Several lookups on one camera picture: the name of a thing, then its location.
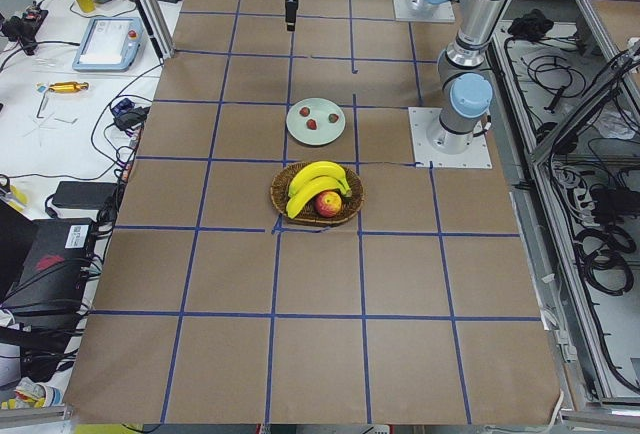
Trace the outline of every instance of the sticker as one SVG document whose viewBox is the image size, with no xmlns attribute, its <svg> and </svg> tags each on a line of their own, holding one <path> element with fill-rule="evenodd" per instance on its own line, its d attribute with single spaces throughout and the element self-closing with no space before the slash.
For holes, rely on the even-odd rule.
<svg viewBox="0 0 640 434">
<path fill-rule="evenodd" d="M 78 249 L 84 247 L 84 241 L 87 239 L 89 226 L 71 226 L 65 249 Z"/>
</svg>

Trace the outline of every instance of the woven fruit basket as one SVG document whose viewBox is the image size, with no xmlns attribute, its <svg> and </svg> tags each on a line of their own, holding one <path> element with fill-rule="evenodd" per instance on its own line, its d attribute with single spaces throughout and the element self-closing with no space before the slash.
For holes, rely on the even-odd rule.
<svg viewBox="0 0 640 434">
<path fill-rule="evenodd" d="M 358 175 L 348 167 L 342 166 L 347 175 L 347 182 L 351 187 L 351 197 L 342 197 L 342 210 L 334 217 L 322 217 L 313 207 L 313 199 L 307 202 L 300 214 L 295 218 L 287 216 L 287 202 L 289 201 L 289 183 L 300 170 L 311 162 L 296 162 L 280 171 L 271 183 L 271 202 L 276 210 L 286 219 L 296 224 L 307 226 L 337 226 L 353 218 L 364 202 L 364 189 Z"/>
</svg>

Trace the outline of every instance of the brown paper table surface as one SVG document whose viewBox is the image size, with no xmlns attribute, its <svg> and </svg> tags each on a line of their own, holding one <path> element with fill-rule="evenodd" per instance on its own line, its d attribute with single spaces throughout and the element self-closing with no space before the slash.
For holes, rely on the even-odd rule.
<svg viewBox="0 0 640 434">
<path fill-rule="evenodd" d="M 81 422 L 541 424 L 558 396 L 499 158 L 413 165 L 456 25 L 391 0 L 185 0 L 65 400 Z M 338 103 L 320 148 L 288 106 Z M 287 162 L 366 189 L 319 232 L 270 204 Z"/>
</svg>

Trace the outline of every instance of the red apple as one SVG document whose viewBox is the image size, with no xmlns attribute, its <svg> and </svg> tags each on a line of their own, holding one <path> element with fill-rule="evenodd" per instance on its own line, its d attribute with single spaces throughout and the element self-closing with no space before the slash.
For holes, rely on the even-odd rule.
<svg viewBox="0 0 640 434">
<path fill-rule="evenodd" d="M 342 198 L 335 191 L 323 191 L 316 196 L 314 205 L 322 217 L 334 217 L 342 210 Z"/>
</svg>

